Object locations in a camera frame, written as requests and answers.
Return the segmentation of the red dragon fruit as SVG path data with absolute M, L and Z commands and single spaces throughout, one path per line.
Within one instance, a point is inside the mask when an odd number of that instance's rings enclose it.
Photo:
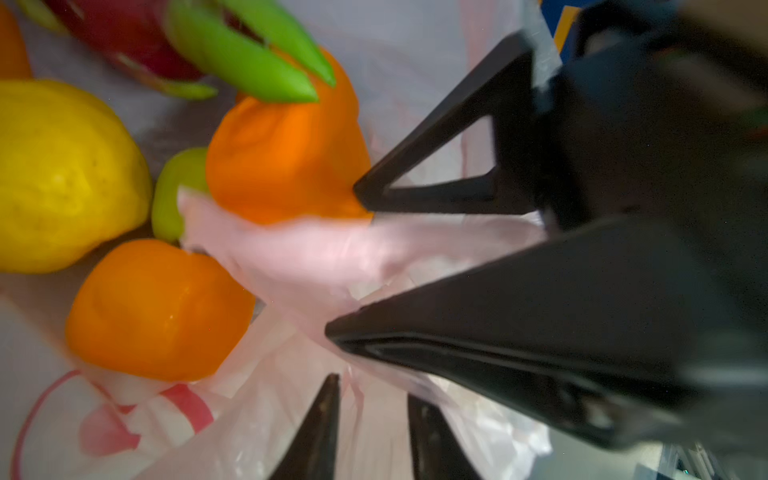
M 277 1 L 21 1 L 38 25 L 84 44 L 140 83 L 205 100 L 214 76 L 271 103 L 312 103 L 336 76 L 303 25 Z

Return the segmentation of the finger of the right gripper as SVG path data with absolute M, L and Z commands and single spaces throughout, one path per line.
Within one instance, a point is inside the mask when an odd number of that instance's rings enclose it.
M 620 219 L 326 326 L 605 449 L 767 446 L 767 333 L 669 226 Z

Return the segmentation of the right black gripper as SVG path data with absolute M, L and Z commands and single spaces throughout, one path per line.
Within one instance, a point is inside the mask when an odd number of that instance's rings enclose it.
M 571 57 L 533 80 L 534 49 L 504 37 L 354 185 L 368 210 L 540 211 L 554 237 L 536 281 L 570 312 L 767 308 L 767 58 L 675 2 L 581 10 Z M 489 172 L 396 181 L 482 119 Z

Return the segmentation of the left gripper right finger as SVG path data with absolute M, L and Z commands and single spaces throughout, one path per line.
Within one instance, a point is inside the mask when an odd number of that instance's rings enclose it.
M 410 449 L 416 480 L 480 480 L 441 409 L 408 395 Z

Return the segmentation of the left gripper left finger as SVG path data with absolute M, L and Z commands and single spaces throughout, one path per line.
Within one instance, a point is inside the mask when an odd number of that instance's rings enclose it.
M 335 478 L 340 399 L 340 376 L 329 374 L 270 480 Z

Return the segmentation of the pink plastic bag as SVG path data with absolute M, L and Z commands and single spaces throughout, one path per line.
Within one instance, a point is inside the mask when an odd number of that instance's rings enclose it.
M 536 53 L 541 85 L 560 59 L 532 1 L 294 1 L 341 60 L 381 157 L 509 33 Z M 412 475 L 406 393 L 426 386 L 486 479 L 525 479 L 551 450 L 548 428 L 446 380 L 340 353 L 325 325 L 357 307 L 462 272 L 427 256 L 340 292 L 278 283 L 217 372 L 195 382 L 142 379 L 87 365 L 64 340 L 66 312 L 106 243 L 49 275 L 1 278 L 1 475 L 5 479 L 264 479 L 293 440 L 324 378 L 342 376 L 336 475 Z

